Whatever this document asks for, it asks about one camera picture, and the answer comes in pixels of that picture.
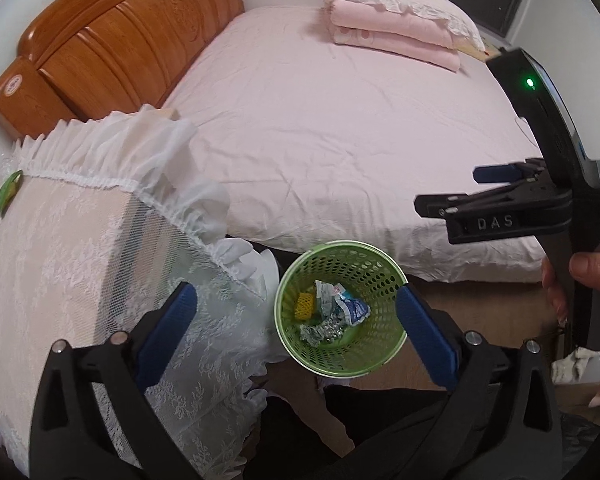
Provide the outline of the person right hand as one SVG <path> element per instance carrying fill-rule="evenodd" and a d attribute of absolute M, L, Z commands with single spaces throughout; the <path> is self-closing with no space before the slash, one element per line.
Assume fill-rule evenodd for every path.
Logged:
<path fill-rule="evenodd" d="M 569 272 L 577 282 L 600 292 L 600 254 L 597 252 L 579 252 L 572 256 Z M 559 285 L 555 271 L 547 258 L 542 262 L 541 278 L 548 304 L 554 309 L 558 323 L 564 324 L 568 315 L 566 294 Z"/>

